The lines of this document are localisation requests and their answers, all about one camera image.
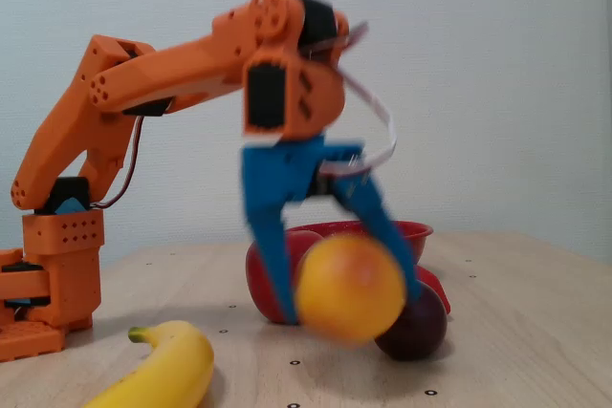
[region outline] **table surface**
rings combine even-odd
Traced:
[[[421,262],[451,302],[447,339],[400,364],[374,344],[348,350],[267,324],[246,248],[156,247],[105,269],[94,328],[61,353],[0,364],[0,404],[82,406],[148,356],[129,327],[184,319],[216,353],[207,408],[612,406],[612,267],[521,234],[434,233]]]

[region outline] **orange robotic arm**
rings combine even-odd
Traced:
[[[100,302],[98,252],[104,243],[104,206],[96,203],[122,168],[142,117],[177,112],[238,90],[249,69],[262,64],[287,71],[286,98],[298,101],[287,110],[280,131],[284,137],[316,134],[339,115],[341,78],[323,72],[327,65],[317,61],[338,62],[341,48],[301,58],[304,36],[321,36],[309,31],[317,21],[309,23],[306,4],[251,0],[217,16],[210,35],[157,52],[141,42],[92,38],[11,185],[14,205],[34,213],[23,216],[23,251],[0,251],[0,361],[58,351],[66,332],[92,325]],[[344,16],[335,12],[335,17],[335,32],[348,33]],[[309,97],[321,102],[317,110]],[[271,131],[248,120],[245,129]],[[87,158],[78,177],[60,178],[82,152]],[[73,211],[61,208],[71,200],[79,204]],[[17,326],[18,319],[26,320]]]

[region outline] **yellow banana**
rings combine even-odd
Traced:
[[[214,368],[207,338],[181,320],[156,327],[134,327],[130,341],[148,343],[152,352],[130,375],[84,408],[195,408],[204,398]]]

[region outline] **plum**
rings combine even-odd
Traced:
[[[419,360],[431,356],[447,333],[447,312],[438,294],[421,282],[418,300],[404,306],[400,316],[376,345],[393,360]]]

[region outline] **orange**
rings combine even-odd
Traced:
[[[339,234],[314,244],[300,262],[300,323],[325,338],[360,345],[383,334],[406,301],[400,266],[378,241]]]

